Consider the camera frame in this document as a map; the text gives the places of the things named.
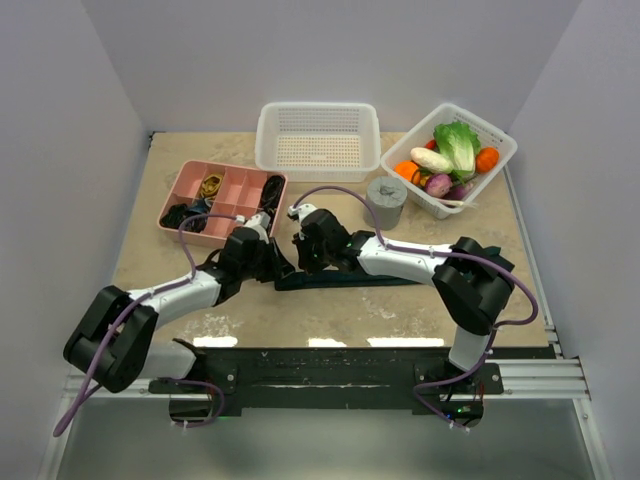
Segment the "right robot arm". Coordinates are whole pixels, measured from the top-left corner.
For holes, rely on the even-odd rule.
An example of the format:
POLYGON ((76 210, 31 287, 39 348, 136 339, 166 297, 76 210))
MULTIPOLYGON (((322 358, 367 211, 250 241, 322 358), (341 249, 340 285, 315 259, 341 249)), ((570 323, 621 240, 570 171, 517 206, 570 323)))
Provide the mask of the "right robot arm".
POLYGON ((502 257, 492 262, 468 237, 452 245, 399 242, 387 247, 376 233, 350 233, 329 210, 311 204, 289 208, 288 217, 299 224, 293 243, 298 266, 308 274, 334 267, 347 275, 385 276, 434 287, 456 324, 446 382, 459 393, 480 382, 477 363, 488 351, 492 327, 514 289, 508 278, 511 263, 502 257))

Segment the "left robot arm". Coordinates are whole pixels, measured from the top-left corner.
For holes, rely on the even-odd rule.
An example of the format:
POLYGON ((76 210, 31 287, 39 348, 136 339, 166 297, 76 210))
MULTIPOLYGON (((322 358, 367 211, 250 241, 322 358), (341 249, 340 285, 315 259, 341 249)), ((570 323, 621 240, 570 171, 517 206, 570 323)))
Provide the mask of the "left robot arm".
POLYGON ((294 272, 275 239, 237 227, 194 272, 147 289, 101 289, 68 339, 63 358, 118 393, 142 372, 158 327, 224 303, 246 280, 269 283, 294 272))

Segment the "dark green tie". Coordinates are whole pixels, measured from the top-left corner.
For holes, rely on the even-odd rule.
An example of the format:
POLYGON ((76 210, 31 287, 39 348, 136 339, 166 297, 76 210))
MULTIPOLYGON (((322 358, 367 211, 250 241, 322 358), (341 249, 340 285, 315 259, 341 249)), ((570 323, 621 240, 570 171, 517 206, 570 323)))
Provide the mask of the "dark green tie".
MULTIPOLYGON (((500 247, 454 247, 453 251, 456 253, 464 253, 485 258, 486 260, 499 265, 509 272, 512 272, 514 269, 514 264, 501 256, 500 247)), ((307 275, 304 272, 293 272, 287 276, 282 275, 274 282, 274 288, 276 291, 296 291, 306 289, 330 289, 349 287, 391 287, 405 285, 418 285, 418 282, 388 275, 342 273, 338 270, 324 270, 313 275, 307 275)))

